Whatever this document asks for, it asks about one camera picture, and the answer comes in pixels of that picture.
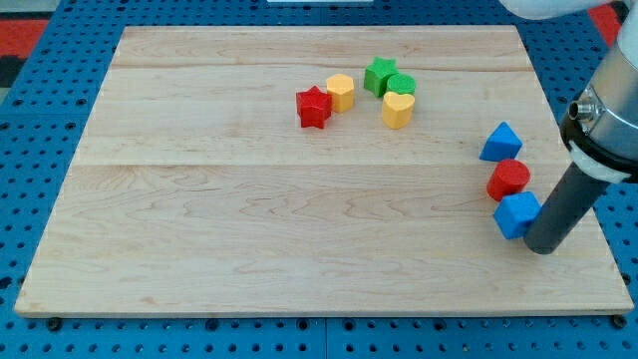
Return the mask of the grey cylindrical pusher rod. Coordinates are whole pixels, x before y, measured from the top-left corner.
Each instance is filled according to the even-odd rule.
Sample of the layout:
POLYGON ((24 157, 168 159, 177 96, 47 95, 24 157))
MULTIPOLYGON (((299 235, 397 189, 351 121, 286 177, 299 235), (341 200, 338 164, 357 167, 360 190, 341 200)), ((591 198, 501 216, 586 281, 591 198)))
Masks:
POLYGON ((537 254, 552 253, 608 187, 571 163, 527 230, 526 246, 537 254))

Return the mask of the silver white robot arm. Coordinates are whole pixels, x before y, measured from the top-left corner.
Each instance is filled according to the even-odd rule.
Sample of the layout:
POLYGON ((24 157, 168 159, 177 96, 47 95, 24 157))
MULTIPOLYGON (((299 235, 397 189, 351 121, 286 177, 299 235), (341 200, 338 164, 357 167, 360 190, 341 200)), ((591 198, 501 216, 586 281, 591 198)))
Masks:
POLYGON ((559 130, 571 164, 523 237, 552 253, 612 184, 637 181, 637 1, 559 130))

